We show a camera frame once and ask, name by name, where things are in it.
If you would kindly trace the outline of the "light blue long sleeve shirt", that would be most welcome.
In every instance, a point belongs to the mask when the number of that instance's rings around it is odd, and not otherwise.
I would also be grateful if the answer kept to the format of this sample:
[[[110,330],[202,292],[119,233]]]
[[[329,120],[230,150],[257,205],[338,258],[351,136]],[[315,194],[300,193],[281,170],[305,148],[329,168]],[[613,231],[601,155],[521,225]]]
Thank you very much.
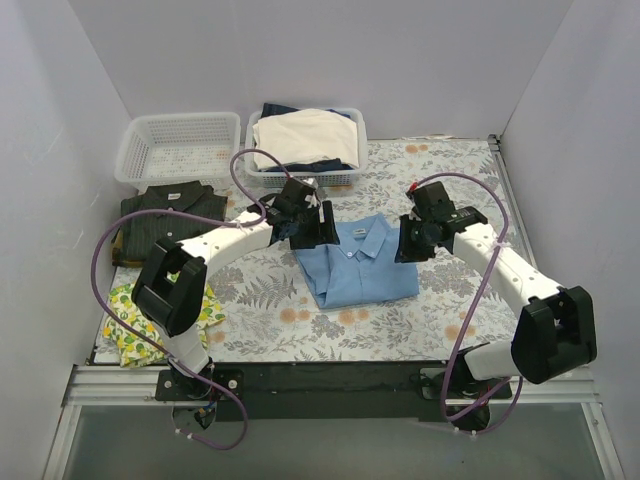
[[[321,309],[395,301],[419,294],[417,267],[397,263],[399,230],[381,214],[336,224],[338,244],[295,252]]]

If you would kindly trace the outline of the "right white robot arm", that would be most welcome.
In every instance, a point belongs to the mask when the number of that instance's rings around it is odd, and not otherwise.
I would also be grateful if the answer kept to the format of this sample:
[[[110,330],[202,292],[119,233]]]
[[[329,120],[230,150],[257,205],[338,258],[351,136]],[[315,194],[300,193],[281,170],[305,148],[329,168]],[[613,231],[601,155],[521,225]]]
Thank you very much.
[[[413,208],[400,218],[396,262],[424,262],[445,249],[481,274],[482,288],[497,292],[517,320],[508,341],[454,349],[444,388],[471,398],[492,380],[541,384],[596,359],[593,300],[583,287],[566,288],[537,271],[476,208],[456,207],[442,183],[416,182],[406,195]]]

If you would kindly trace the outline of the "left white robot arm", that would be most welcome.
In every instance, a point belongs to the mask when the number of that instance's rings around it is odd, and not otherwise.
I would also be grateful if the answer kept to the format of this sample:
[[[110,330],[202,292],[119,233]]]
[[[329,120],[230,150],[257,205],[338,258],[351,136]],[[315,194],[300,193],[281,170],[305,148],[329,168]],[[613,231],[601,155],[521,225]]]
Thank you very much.
[[[200,400],[213,386],[214,363],[197,328],[209,278],[243,256],[285,240],[293,250],[339,243],[332,202],[310,180],[287,179],[280,192],[260,198],[227,226],[154,244],[132,301],[158,329],[171,384],[183,396]]]

